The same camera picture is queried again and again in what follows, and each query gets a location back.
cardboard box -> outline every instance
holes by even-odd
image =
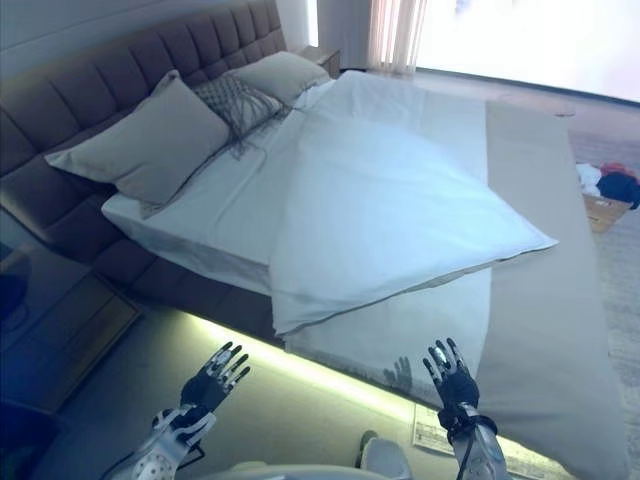
[[[596,233],[607,231],[632,205],[605,197],[582,196],[587,207],[591,230]]]

tufted headboard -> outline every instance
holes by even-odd
[[[197,85],[285,49],[276,0],[234,1],[3,85],[0,205],[74,260],[90,264],[114,250],[131,251],[132,242],[100,212],[114,188],[53,169],[44,154],[123,118],[171,69]]]

white curtain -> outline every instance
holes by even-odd
[[[369,68],[394,74],[416,70],[427,0],[372,0]]]

robotic finger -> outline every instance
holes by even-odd
[[[449,355],[449,352],[447,351],[447,349],[444,346],[444,344],[440,340],[436,340],[436,347],[440,351],[440,353],[442,353],[442,355],[445,358],[444,367],[447,369],[447,372],[449,374],[455,373],[455,371],[457,370],[458,366],[456,365],[456,363],[451,358],[451,355]]]
[[[242,350],[242,345],[236,346],[233,350],[229,350],[233,346],[232,342],[226,343],[220,350],[213,354],[213,356],[206,363],[206,373],[210,377],[218,376],[220,372],[227,366],[227,363],[231,361],[233,357],[235,357],[240,350]]]
[[[462,355],[460,354],[460,351],[458,350],[458,346],[456,345],[456,342],[453,341],[453,339],[451,338],[447,338],[447,344],[449,345],[449,348],[451,349],[451,352],[453,353],[453,358],[456,360],[456,365],[458,366],[458,368],[460,370],[462,370],[465,373],[469,373],[469,369],[467,368],[467,364],[465,363],[464,359],[462,358]]]
[[[229,380],[229,377],[231,377],[231,375],[233,375],[235,371],[240,367],[240,365],[246,362],[248,358],[249,358],[249,355],[245,353],[238,359],[236,363],[231,365],[226,370],[221,371],[220,374],[218,375],[218,381],[220,381],[221,383],[226,383],[227,380]]]
[[[427,367],[427,371],[429,372],[429,375],[431,375],[431,380],[433,380],[433,384],[436,386],[436,388],[438,388],[442,383],[440,376],[436,374],[435,370],[431,366],[431,363],[429,363],[429,360],[427,360],[426,358],[423,358],[422,363],[424,363],[424,366]]]
[[[433,358],[433,362],[436,364],[436,368],[438,369],[438,372],[440,372],[440,376],[444,380],[447,376],[447,369],[445,367],[447,358],[439,348],[429,347],[429,354],[431,355],[431,358]]]
[[[242,371],[236,376],[233,380],[226,384],[226,392],[229,393],[231,390],[235,388],[235,386],[242,380],[247,374],[251,371],[251,367],[244,367]]]

clothes on floor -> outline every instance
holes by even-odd
[[[632,170],[629,170],[626,166],[619,162],[605,163],[600,167],[600,172],[602,173],[603,177],[613,172],[624,173],[625,175],[633,177],[636,179],[636,181],[640,182],[640,179]]]
[[[582,193],[586,193],[587,195],[592,195],[594,197],[600,197],[600,190],[598,190],[597,187],[600,178],[602,178],[600,169],[588,163],[577,163],[576,170],[578,171],[578,177],[580,178]]]
[[[632,203],[631,210],[640,205],[640,184],[635,176],[620,172],[609,173],[600,179],[598,189],[604,197]]]

